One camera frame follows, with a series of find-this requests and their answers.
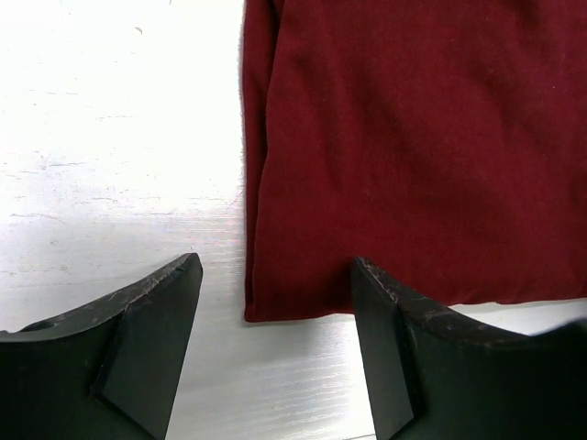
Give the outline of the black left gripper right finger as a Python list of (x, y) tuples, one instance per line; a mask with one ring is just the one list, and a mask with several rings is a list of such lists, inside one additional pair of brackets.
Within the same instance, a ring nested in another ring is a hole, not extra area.
[(358, 257), (351, 296), (380, 439), (583, 439), (586, 323), (522, 335)]

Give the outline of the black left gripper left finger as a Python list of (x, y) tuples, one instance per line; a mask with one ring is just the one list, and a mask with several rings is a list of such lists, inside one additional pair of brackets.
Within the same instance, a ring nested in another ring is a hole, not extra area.
[(162, 439), (203, 268), (184, 254), (97, 300), (1, 334), (4, 439)]

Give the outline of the dark red t shirt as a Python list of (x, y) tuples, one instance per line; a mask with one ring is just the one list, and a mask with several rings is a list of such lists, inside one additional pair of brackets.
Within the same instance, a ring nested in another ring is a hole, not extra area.
[(357, 256), (446, 305), (586, 294), (583, 1), (248, 1), (251, 323), (348, 313)]

